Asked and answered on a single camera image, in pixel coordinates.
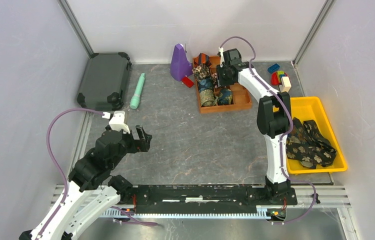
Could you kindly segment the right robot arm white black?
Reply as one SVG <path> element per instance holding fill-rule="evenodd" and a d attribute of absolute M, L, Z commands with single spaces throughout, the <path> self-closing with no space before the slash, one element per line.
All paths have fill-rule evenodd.
<path fill-rule="evenodd" d="M 294 195 L 286 169 L 286 142 L 293 127 L 291 97 L 270 86 L 251 63 L 242 60 L 236 48 L 224 50 L 220 47 L 218 51 L 218 83 L 221 86 L 238 83 L 258 101 L 256 122 L 267 151 L 264 198 L 270 204 L 277 204 Z"/>

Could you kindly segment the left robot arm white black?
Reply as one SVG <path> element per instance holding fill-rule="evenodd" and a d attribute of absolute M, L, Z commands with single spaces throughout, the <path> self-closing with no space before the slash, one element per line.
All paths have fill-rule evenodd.
<path fill-rule="evenodd" d="M 76 240 L 106 210 L 133 197 L 132 184 L 111 171 L 127 154 L 148 152 L 152 135 L 137 125 L 136 135 L 107 127 L 95 146 L 74 165 L 52 209 L 21 240 Z"/>

